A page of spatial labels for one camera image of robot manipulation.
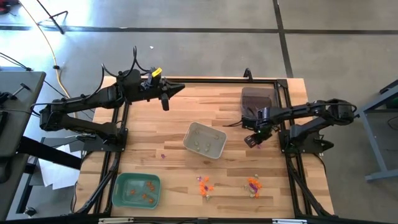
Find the white paper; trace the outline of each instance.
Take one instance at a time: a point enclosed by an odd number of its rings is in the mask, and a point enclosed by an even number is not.
[[[73,156],[81,157],[80,151],[70,152],[69,145],[60,146],[57,149]],[[39,164],[42,170],[44,186],[47,187],[52,184],[53,190],[73,186],[79,178],[80,170],[54,164],[43,159],[39,159]]]

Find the butcher block tabletop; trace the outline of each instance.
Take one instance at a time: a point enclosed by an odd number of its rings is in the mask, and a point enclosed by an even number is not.
[[[105,77],[103,86],[114,83]],[[304,80],[287,79],[292,105],[308,101]],[[292,218],[292,199],[285,157],[280,153],[276,134],[261,148],[249,148],[243,139],[252,131],[223,127],[241,119],[241,90],[245,86],[273,88],[271,84],[250,83],[186,83],[186,87],[169,101],[170,110],[163,111],[159,100],[135,102],[127,119],[126,150],[121,154],[119,174],[137,172],[158,175],[162,184],[158,206],[153,209],[112,208],[113,217],[211,217],[211,218]],[[119,119],[123,110],[119,110]],[[94,122],[110,122],[113,110],[97,108]],[[311,118],[297,119],[305,123]],[[183,138],[192,122],[211,126],[227,134],[227,142],[217,160],[188,151]],[[76,186],[78,210],[98,186],[104,152],[93,152],[84,161]],[[312,154],[303,154],[308,188],[326,211],[333,213],[325,171]],[[259,176],[262,184],[259,198],[250,198],[243,186],[248,178]],[[201,196],[197,177],[208,177],[209,200]],[[101,210],[108,198],[104,190]],[[303,198],[298,190],[300,207]]]

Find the green plastic container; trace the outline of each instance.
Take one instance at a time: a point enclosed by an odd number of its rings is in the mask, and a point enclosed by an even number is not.
[[[117,207],[154,209],[159,202],[160,188],[160,179],[156,175],[122,173],[116,179],[112,203]]]

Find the yellow cable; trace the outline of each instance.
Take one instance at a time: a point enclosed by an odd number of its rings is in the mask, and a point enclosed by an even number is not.
[[[50,47],[51,54],[52,54],[52,59],[53,59],[53,61],[54,61],[54,65],[55,65],[55,66],[58,66],[58,65],[57,65],[57,59],[55,58],[54,51],[53,51],[53,49],[52,49],[52,47],[51,47],[51,44],[50,44],[48,38],[45,36],[43,30],[40,28],[39,25],[37,25],[35,19],[33,19],[33,16],[32,16],[32,15],[29,13],[29,11],[25,8],[25,6],[23,5],[23,3],[22,3],[21,1],[19,1],[19,4],[21,4],[21,6],[25,9],[26,13],[27,13],[27,14],[29,15],[29,17],[32,19],[32,21],[33,21],[34,24],[37,26],[37,28],[39,28],[39,31],[43,34],[43,37],[44,37],[45,41],[47,42],[47,45]],[[67,92],[66,88],[64,87],[64,85],[62,85],[61,78],[60,78],[60,74],[58,73],[58,69],[55,69],[55,73],[57,74],[57,81],[58,81],[58,84],[61,86],[61,88],[62,88],[63,92],[66,94],[66,96],[67,96],[68,98],[70,98],[70,95],[69,95],[69,93]]]

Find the gray floor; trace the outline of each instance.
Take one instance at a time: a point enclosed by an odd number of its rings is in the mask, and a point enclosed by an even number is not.
[[[45,18],[35,1],[23,2],[37,20]],[[69,10],[64,24],[70,26],[277,28],[272,0],[42,2],[52,12]],[[398,29],[398,2],[394,0],[279,0],[279,5],[286,29]],[[13,13],[17,16],[0,16],[0,24],[31,24],[23,9],[16,7]],[[101,63],[115,72],[127,69],[134,45],[143,66],[160,66],[165,75],[240,77],[250,67],[255,77],[286,77],[278,34],[46,35],[63,68],[62,80],[73,96],[96,88]],[[398,77],[398,35],[289,34],[286,39],[294,77],[305,79],[310,100],[342,98],[361,106]],[[47,72],[47,81],[57,84],[49,49],[37,30],[0,31],[0,43],[1,52]],[[57,93],[44,86],[38,102],[53,98],[58,98]],[[25,135],[40,139],[68,134],[45,133],[37,125],[32,118]],[[325,139],[335,143],[324,158],[335,213],[345,218],[396,223],[398,179],[365,182],[364,176],[378,168],[361,121],[331,127],[324,133]],[[391,152],[391,157],[398,155]],[[72,195],[71,189],[38,187],[29,206],[38,210],[37,217],[61,215],[68,213]],[[12,211],[9,219],[23,217]]]

